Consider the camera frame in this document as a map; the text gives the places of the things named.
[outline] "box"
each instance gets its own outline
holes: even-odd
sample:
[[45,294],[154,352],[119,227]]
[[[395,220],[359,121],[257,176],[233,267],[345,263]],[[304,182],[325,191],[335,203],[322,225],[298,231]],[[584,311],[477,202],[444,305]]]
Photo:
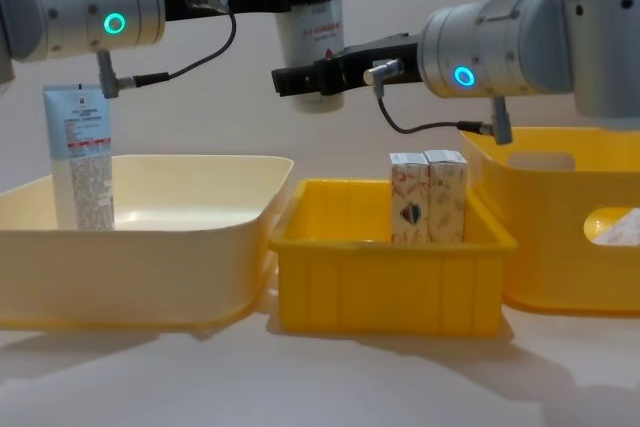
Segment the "box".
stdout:
[[270,241],[282,327],[323,335],[497,334],[513,238],[469,193],[464,244],[393,244],[390,193],[388,181],[300,184]]
[[391,154],[391,241],[429,241],[429,162],[423,154]]
[[[640,207],[640,132],[514,128],[513,143],[463,135],[471,189],[513,234],[505,299],[563,314],[640,315],[640,247],[603,246],[597,236]],[[556,158],[514,167],[522,154]],[[573,159],[574,169],[558,170]]]
[[429,240],[439,244],[464,241],[467,161],[459,152],[430,150]]
[[293,162],[113,158],[116,230],[56,229],[51,177],[0,195],[0,328],[211,330],[252,311]]

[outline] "table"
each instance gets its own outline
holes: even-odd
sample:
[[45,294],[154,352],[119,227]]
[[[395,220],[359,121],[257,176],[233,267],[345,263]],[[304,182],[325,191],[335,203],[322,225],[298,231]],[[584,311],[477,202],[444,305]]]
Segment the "table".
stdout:
[[2,427],[638,427],[640,320],[504,309],[498,338],[0,333]]

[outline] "cable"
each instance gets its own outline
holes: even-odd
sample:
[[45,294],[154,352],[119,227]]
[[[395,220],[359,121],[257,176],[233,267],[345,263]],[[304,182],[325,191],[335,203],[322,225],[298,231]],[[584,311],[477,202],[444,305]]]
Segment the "cable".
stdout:
[[382,115],[384,116],[385,120],[389,123],[389,125],[393,128],[393,130],[395,130],[400,134],[410,135],[410,134],[415,134],[417,132],[422,132],[425,130],[439,129],[441,127],[455,127],[456,129],[464,132],[473,132],[474,134],[481,134],[481,135],[492,135],[491,125],[486,124],[484,122],[468,122],[468,121],[434,122],[431,124],[419,125],[411,129],[404,129],[393,121],[393,119],[389,115],[389,112],[387,111],[387,108],[384,105],[384,100],[382,100],[382,98],[378,98],[378,105],[380,106],[380,111],[382,112]]
[[227,41],[222,47],[220,47],[213,54],[208,55],[207,57],[204,57],[198,60],[197,62],[194,62],[191,65],[187,65],[184,69],[174,72],[173,74],[169,74],[169,78],[175,79],[176,77],[180,77],[181,75],[184,75],[187,72],[200,67],[202,64],[206,64],[207,62],[217,59],[222,54],[224,54],[227,50],[229,50],[229,47],[231,47],[231,44],[233,44],[233,41],[236,38],[236,33],[238,32],[238,22],[236,21],[235,14],[231,11],[229,11],[229,19],[231,19],[231,33],[229,34],[229,38],[227,39]]
[[207,62],[211,62],[212,60],[217,59],[222,54],[224,54],[227,50],[229,50],[229,47],[231,47],[231,44],[233,44],[233,41],[235,40],[236,34],[238,32],[238,22],[236,21],[235,14],[229,11],[228,15],[229,15],[229,19],[231,20],[231,33],[229,34],[229,38],[227,39],[225,44],[222,47],[220,47],[217,51],[215,51],[211,55],[203,57],[202,59],[192,64],[187,65],[185,68],[180,69],[177,72],[174,72],[173,74],[170,74],[169,72],[160,72],[157,74],[136,75],[133,77],[135,86],[144,87],[145,85],[157,84],[159,82],[167,82],[169,80],[175,79],[176,77],[180,77],[181,75],[184,75],[187,72],[190,72],[193,69],[196,69],[201,65],[206,64]]

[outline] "tube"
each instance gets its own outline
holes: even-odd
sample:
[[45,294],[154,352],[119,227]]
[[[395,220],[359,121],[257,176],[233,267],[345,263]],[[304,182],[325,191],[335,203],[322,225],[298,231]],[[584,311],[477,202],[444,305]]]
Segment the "tube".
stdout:
[[[312,64],[344,49],[342,0],[295,6],[291,12],[278,14],[276,21],[286,67]],[[342,94],[305,94],[299,100],[311,110],[335,110],[344,105]]]
[[43,89],[58,229],[113,230],[111,107],[99,86]]

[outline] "yellow crate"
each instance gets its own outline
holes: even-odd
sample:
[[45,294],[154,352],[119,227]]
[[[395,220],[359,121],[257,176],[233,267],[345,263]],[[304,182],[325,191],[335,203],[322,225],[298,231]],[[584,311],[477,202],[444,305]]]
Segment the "yellow crate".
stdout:
[[478,198],[468,199],[465,244],[391,244],[390,223],[389,182],[303,182],[270,241],[283,328],[496,334],[505,257],[517,245]]
[[508,146],[465,142],[473,190],[519,244],[507,264],[509,304],[640,314],[640,248],[592,242],[640,207],[640,133],[519,128]]

